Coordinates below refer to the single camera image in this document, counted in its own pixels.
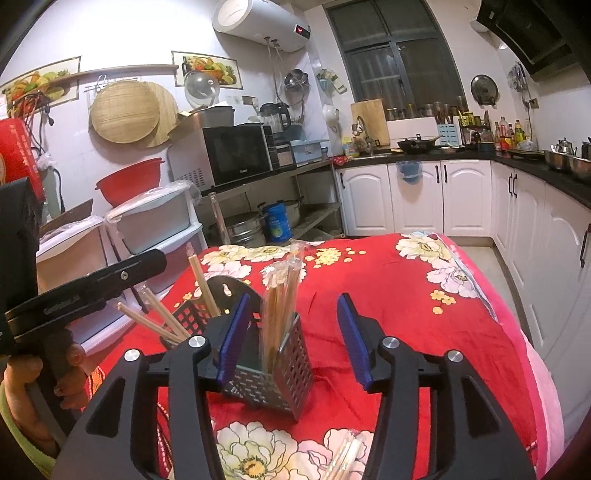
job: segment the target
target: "white plastic drawer unit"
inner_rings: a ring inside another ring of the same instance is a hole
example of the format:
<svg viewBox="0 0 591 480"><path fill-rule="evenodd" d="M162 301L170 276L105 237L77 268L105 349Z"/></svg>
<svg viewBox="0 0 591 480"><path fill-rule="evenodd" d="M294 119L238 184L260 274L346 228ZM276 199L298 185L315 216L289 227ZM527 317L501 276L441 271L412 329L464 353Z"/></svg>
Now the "white plastic drawer unit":
<svg viewBox="0 0 591 480"><path fill-rule="evenodd" d="M199 253L207 248L202 225L191 195L195 186L187 180L149 190L119 205L105 216L112 245L124 260L156 248L166 254L166 270L148 280L158 294L172 286L189 266L186 245Z"/></svg>
<svg viewBox="0 0 591 480"><path fill-rule="evenodd" d="M45 292L59 287L117 261L102 218L91 216L80 222L64 225L48 233L40 241L37 252L39 291ZM131 290L126 290L120 298L121 301L130 302L134 297ZM69 324L68 328L74 334L74 341L84 345L120 319L122 314L113 305L114 303L107 305L103 310Z"/></svg>

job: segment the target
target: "bamboo steamer lid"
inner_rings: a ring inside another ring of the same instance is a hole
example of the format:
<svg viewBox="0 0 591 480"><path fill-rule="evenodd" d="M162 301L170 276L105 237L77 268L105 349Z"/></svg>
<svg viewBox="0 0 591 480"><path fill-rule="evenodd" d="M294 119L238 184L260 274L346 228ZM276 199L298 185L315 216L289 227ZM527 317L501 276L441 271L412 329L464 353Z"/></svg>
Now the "bamboo steamer lid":
<svg viewBox="0 0 591 480"><path fill-rule="evenodd" d="M149 135L158 125L160 108L154 92L142 82L121 80L104 88L90 109L92 127L105 140L127 144Z"/></svg>

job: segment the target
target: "cabinet door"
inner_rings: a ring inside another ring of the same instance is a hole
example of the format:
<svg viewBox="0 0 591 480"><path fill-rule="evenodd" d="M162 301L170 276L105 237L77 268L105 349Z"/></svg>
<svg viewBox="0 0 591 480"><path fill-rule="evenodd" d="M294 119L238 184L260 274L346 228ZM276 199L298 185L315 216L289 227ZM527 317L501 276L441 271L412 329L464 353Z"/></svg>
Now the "cabinet door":
<svg viewBox="0 0 591 480"><path fill-rule="evenodd" d="M338 170L347 235L394 232L388 166Z"/></svg>
<svg viewBox="0 0 591 480"><path fill-rule="evenodd" d="M531 296L528 324L534 347L543 359L565 328L582 290L584 268L579 256L590 222L591 212L580 203L545 186L540 246L527 282Z"/></svg>
<svg viewBox="0 0 591 480"><path fill-rule="evenodd" d="M447 236L491 235L491 163L450 160L443 168L443 232Z"/></svg>
<svg viewBox="0 0 591 480"><path fill-rule="evenodd" d="M513 168L493 162L492 170L492 239L505 263L509 263L509 243L513 212L512 180Z"/></svg>
<svg viewBox="0 0 591 480"><path fill-rule="evenodd" d="M439 162L422 162L421 167L421 180L411 185L398 175L395 164L388 166L395 232L443 232L441 166Z"/></svg>
<svg viewBox="0 0 591 480"><path fill-rule="evenodd" d="M526 314L526 303L531 303L530 292L526 283L531 279L531 272L536 262L535 253L542 232L544 216L545 183L531 175L515 170L511 179L513 191L513 209L511 228L512 239L508 258L505 259L511 277L515 282Z"/></svg>

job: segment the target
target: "faucet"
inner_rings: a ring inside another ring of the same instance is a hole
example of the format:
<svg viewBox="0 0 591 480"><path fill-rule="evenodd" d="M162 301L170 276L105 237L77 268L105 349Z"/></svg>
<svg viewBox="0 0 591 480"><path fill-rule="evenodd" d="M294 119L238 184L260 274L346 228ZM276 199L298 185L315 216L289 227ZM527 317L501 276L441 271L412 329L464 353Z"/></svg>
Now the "faucet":
<svg viewBox="0 0 591 480"><path fill-rule="evenodd" d="M365 121L363 120L362 116L358 116L355 120L355 125L353 125L353 135L358 137L362 133L365 133L365 138L361 139L367 143L367 149L369 149L369 155L374 154L374 148L379 147L379 141L373 140L367 133L367 128L365 126Z"/></svg>

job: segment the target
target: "black cabinet handle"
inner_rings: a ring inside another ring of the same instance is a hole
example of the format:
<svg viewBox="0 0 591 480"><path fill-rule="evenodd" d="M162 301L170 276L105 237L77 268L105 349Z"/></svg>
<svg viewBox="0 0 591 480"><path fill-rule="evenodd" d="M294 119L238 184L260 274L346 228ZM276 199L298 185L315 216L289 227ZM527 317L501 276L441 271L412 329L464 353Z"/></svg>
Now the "black cabinet handle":
<svg viewBox="0 0 591 480"><path fill-rule="evenodd" d="M587 246L587 235L591 232L591 223L587 227L587 231L585 232L585 236L583 237L583 243L581 244L581 268L585 267L585 247Z"/></svg>

